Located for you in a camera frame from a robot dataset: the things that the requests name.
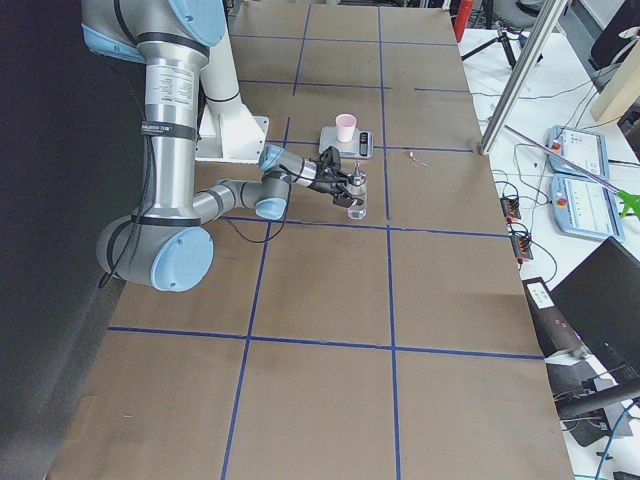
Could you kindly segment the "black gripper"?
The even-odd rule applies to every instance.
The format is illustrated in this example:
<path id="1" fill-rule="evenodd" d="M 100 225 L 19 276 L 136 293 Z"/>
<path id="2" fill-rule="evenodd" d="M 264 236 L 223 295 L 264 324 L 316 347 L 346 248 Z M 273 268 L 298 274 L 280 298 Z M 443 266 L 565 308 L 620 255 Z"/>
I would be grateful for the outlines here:
<path id="1" fill-rule="evenodd" d="M 351 173 L 345 173 L 343 171 L 324 172 L 318 167 L 315 177 L 308 188 L 316 192 L 332 195 L 334 205 L 352 208 L 353 205 L 361 206 L 363 204 L 363 199 L 360 196 L 352 195 L 346 188 L 348 181 L 357 180 L 357 169 Z"/>

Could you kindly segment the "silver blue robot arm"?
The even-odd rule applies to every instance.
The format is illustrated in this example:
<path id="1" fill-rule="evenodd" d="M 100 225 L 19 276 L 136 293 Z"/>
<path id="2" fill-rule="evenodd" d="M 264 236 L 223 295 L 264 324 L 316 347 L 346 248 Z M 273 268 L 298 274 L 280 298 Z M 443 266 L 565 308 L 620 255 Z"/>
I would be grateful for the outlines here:
<path id="1" fill-rule="evenodd" d="M 205 224 L 237 208 L 280 220 L 294 185 L 358 204 L 335 148 L 305 159 L 267 143 L 267 119 L 241 99 L 221 2 L 86 1 L 82 29 L 92 52 L 146 69 L 142 195 L 99 237 L 107 278 L 189 290 L 214 258 Z"/>

